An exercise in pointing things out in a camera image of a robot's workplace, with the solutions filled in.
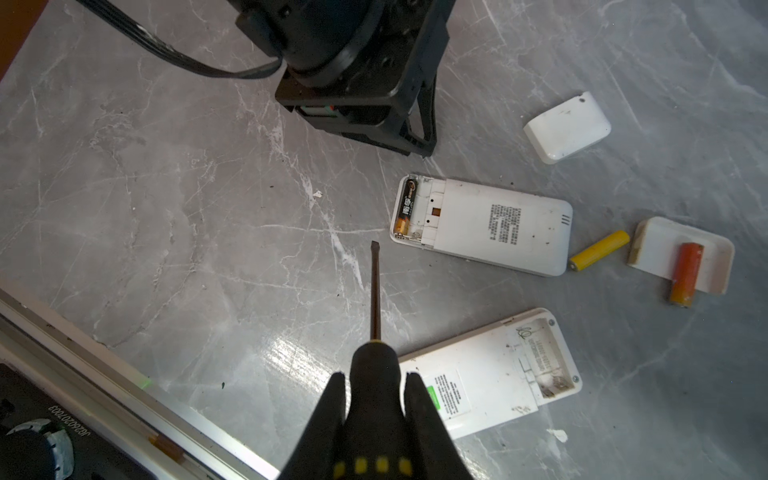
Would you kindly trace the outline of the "white remote with display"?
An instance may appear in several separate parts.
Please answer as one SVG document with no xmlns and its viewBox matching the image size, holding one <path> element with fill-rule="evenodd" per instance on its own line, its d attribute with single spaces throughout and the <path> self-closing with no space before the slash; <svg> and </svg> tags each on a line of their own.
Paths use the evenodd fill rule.
<svg viewBox="0 0 768 480">
<path fill-rule="evenodd" d="M 418 182 L 407 236 L 393 233 L 403 186 Z M 411 174 L 400 181 L 390 221 L 399 244 L 543 277 L 568 266 L 570 203 L 464 180 Z"/>
</svg>

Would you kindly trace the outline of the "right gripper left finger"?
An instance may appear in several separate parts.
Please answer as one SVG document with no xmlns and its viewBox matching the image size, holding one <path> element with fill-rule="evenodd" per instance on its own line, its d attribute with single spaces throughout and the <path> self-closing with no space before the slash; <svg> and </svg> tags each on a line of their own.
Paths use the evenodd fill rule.
<svg viewBox="0 0 768 480">
<path fill-rule="evenodd" d="M 345 419 L 346 385 L 341 372 L 331 375 L 280 480 L 331 479 L 335 443 Z"/>
</svg>

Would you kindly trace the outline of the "aluminium rail frame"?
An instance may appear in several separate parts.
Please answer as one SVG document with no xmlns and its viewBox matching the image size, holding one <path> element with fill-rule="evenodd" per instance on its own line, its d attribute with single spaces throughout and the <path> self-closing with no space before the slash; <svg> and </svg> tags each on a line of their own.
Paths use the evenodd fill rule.
<svg viewBox="0 0 768 480">
<path fill-rule="evenodd" d="M 51 308 L 1 285 L 1 366 L 32 382 L 153 479 L 275 479 L 278 469 Z"/>
</svg>

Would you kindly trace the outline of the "black yellow screwdriver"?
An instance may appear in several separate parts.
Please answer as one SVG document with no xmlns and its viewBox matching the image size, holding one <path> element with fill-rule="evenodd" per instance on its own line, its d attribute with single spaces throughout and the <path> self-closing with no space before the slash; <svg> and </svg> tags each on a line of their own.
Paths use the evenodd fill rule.
<svg viewBox="0 0 768 480">
<path fill-rule="evenodd" d="M 423 469 L 403 411 L 401 369 L 382 339 L 380 244 L 371 243 L 370 338 L 350 366 L 350 405 L 335 447 L 333 479 L 420 479 Z"/>
</svg>

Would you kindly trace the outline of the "yellow AA battery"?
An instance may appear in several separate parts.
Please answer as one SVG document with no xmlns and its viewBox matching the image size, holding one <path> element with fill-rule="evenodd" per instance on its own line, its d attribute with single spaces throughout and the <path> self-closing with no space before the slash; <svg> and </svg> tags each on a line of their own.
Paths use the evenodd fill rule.
<svg viewBox="0 0 768 480">
<path fill-rule="evenodd" d="M 573 271 L 583 271 L 630 242 L 627 232 L 619 230 L 573 255 L 568 266 Z"/>
</svg>

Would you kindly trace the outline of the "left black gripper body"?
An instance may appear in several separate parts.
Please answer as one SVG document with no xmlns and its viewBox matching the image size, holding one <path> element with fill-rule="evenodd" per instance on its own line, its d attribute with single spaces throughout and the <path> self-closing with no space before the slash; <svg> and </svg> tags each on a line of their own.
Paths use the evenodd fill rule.
<svg viewBox="0 0 768 480">
<path fill-rule="evenodd" d="M 286 70 L 276 101 L 313 128 L 433 154 L 452 1 L 234 1 L 237 27 Z"/>
</svg>

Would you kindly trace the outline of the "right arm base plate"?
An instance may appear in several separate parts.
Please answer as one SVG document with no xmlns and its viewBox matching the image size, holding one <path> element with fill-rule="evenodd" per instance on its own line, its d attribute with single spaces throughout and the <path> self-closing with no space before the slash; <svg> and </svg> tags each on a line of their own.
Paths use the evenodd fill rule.
<svg viewBox="0 0 768 480">
<path fill-rule="evenodd" d="M 153 479 L 155 476 L 3 364 L 1 477 Z"/>
</svg>

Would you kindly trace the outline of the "small white paper scrap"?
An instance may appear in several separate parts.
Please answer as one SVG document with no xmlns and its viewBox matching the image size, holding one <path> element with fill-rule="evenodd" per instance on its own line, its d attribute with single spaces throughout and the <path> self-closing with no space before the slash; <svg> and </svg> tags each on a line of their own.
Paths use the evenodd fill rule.
<svg viewBox="0 0 768 480">
<path fill-rule="evenodd" d="M 547 432 L 556 438 L 560 443 L 567 443 L 568 434 L 562 429 L 547 429 Z"/>
</svg>

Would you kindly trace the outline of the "white remote control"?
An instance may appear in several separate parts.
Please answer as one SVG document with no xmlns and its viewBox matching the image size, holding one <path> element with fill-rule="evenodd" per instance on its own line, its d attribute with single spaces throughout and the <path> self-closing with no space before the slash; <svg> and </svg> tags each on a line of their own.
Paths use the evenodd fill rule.
<svg viewBox="0 0 768 480">
<path fill-rule="evenodd" d="M 452 439 L 572 396 L 582 379 L 555 316 L 534 308 L 399 358 L 418 373 Z"/>
</svg>

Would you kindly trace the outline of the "orange AA battery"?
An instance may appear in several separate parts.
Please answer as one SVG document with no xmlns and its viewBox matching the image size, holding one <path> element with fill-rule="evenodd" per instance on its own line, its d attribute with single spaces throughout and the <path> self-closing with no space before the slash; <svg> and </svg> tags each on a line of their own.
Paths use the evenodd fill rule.
<svg viewBox="0 0 768 480">
<path fill-rule="evenodd" d="M 704 246 L 698 243 L 680 245 L 668 296 L 672 305 L 682 308 L 692 306 L 703 252 Z"/>
</svg>

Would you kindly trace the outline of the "black gold AA battery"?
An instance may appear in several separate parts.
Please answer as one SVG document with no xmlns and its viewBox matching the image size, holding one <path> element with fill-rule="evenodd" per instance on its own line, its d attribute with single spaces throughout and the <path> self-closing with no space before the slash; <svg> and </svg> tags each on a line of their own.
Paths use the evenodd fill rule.
<svg viewBox="0 0 768 480">
<path fill-rule="evenodd" d="M 395 217 L 393 233 L 396 236 L 408 235 L 417 190 L 417 180 L 414 178 L 408 178 L 404 183 L 400 203 Z"/>
</svg>

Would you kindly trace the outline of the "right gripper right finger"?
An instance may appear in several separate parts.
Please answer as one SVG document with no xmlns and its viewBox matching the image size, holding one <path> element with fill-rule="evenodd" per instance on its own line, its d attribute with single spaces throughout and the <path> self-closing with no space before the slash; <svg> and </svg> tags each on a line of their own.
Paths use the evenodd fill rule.
<svg viewBox="0 0 768 480">
<path fill-rule="evenodd" d="M 422 377 L 417 373 L 406 375 L 404 402 L 415 462 L 415 479 L 472 480 Z"/>
</svg>

